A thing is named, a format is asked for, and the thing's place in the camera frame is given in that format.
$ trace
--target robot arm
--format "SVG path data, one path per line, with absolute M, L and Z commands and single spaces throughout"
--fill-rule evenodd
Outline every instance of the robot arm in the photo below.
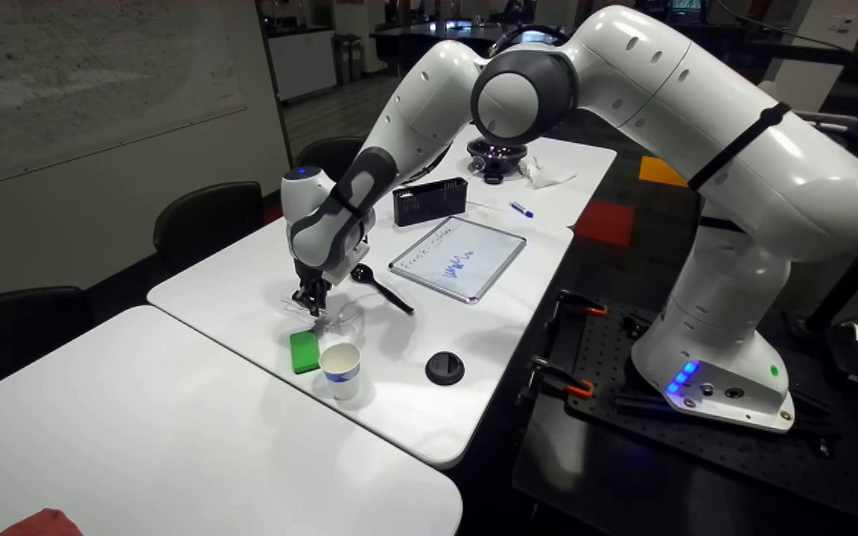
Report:
M 705 208 L 635 370 L 683 415 L 795 424 L 780 354 L 757 333 L 789 261 L 858 248 L 858 157 L 677 29 L 602 10 L 564 49 L 522 46 L 474 86 L 477 129 L 528 142 L 589 110 L 692 178 Z
M 372 202 L 446 147 L 465 104 L 488 141 L 513 147 L 582 108 L 692 178 L 705 200 L 696 241 L 631 364 L 683 415 L 787 431 L 787 367 L 757 322 L 789 261 L 858 248 L 858 157 L 622 5 L 587 17 L 561 49 L 516 46 L 492 62 L 461 46 L 431 49 L 330 190 L 287 178 L 301 305 L 325 306 L 328 287 L 367 254 Z
M 328 288 L 367 257 L 374 200 L 437 157 L 467 121 L 467 95 L 482 65 L 465 46 L 434 46 L 397 86 L 336 186 L 328 187 L 318 174 L 284 178 L 287 236 L 301 278 L 294 300 L 312 315 L 325 311 Z

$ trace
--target white table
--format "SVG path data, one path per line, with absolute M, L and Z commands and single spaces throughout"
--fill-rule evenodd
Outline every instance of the white table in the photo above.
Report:
M 577 211 L 553 202 L 571 196 L 564 187 L 534 190 L 534 196 L 534 206 L 558 206 L 553 217 L 565 220 L 577 220 L 585 208 L 585 202 Z M 293 373 L 288 333 L 307 330 L 310 315 L 288 300 L 297 278 L 287 250 L 284 220 L 154 287 L 148 300 L 422 462 L 450 467 L 461 458 L 498 389 L 528 322 L 565 257 L 571 232 L 538 223 L 538 214 L 528 220 L 516 211 L 501 211 L 501 202 L 486 202 L 480 194 L 480 202 L 467 206 L 467 217 L 517 232 L 528 244 L 482 300 L 458 305 L 386 272 L 386 261 L 434 223 L 394 227 L 389 196 L 385 196 L 374 211 L 379 223 L 370 232 L 372 250 L 367 266 L 372 266 L 374 281 L 403 296 L 418 312 L 409 318 L 372 288 L 349 281 L 330 291 L 330 306 L 358 305 L 363 311 L 363 397 L 355 401 L 333 401 L 318 373 Z M 427 360 L 434 351 L 461 357 L 465 378 L 458 384 L 437 388 L 427 378 Z
M 565 183 L 552 187 L 534 187 L 528 175 L 510 174 L 501 186 L 486 186 L 467 169 L 471 154 L 465 147 L 477 138 L 480 130 L 474 124 L 465 124 L 452 138 L 452 150 L 446 151 L 446 157 L 430 174 L 430 178 L 419 178 L 419 186 L 431 178 L 465 175 L 471 183 L 471 211 L 486 211 L 492 217 L 517 217 L 517 211 L 510 206 L 517 202 L 534 211 L 531 223 L 549 230 L 568 230 L 577 223 L 585 206 L 589 202 L 617 157 L 614 150 L 538 138 L 528 142 L 528 160 L 538 160 L 544 169 L 553 169 L 553 175 L 564 175 Z
M 450 479 L 136 306 L 0 381 L 0 531 L 455 534 Z

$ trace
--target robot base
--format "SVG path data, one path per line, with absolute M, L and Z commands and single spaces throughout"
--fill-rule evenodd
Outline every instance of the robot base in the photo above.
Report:
M 680 415 L 777 434 L 795 424 L 783 357 L 757 330 L 717 351 L 666 337 L 665 322 L 656 322 L 635 343 L 631 364 Z

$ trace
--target white cup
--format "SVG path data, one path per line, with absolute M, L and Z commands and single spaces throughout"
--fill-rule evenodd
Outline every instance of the white cup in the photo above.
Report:
M 340 343 L 321 351 L 318 370 L 330 384 L 336 401 L 349 401 L 361 389 L 361 351 L 352 343 Z

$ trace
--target chair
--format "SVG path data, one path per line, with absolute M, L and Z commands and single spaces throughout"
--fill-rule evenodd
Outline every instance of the chair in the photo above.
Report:
M 38 360 L 93 324 L 90 300 L 75 287 L 0 296 L 0 378 Z
M 340 183 L 361 147 L 363 141 L 352 138 L 316 141 L 297 154 L 297 166 L 321 166 L 333 183 Z
M 154 220 L 154 250 L 169 275 L 264 223 L 257 183 L 227 183 L 172 200 Z

